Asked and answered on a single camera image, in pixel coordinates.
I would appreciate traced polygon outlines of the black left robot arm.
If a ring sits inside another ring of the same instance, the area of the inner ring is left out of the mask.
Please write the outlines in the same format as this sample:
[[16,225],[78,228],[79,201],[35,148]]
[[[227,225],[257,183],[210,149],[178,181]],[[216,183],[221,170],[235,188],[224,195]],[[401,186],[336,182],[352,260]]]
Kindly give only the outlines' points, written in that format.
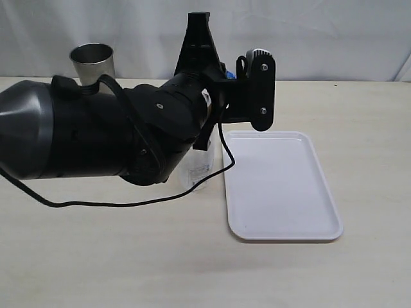
[[174,76],[156,87],[91,86],[56,75],[1,93],[1,174],[17,180],[120,176],[135,185],[167,181],[192,145],[203,146],[223,106],[249,78],[229,79],[209,29],[191,12]]

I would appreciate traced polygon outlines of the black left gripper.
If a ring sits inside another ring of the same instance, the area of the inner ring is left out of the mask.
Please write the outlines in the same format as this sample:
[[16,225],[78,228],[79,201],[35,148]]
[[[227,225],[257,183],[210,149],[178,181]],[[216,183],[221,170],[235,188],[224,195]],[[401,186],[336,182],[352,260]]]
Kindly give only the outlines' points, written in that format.
[[247,89],[251,61],[244,55],[236,60],[236,77],[227,77],[226,66],[220,61],[211,31],[209,12],[188,13],[186,34],[180,50],[175,74],[196,78],[211,96],[211,112],[200,135],[193,144],[195,150],[207,150],[216,124],[250,121]]

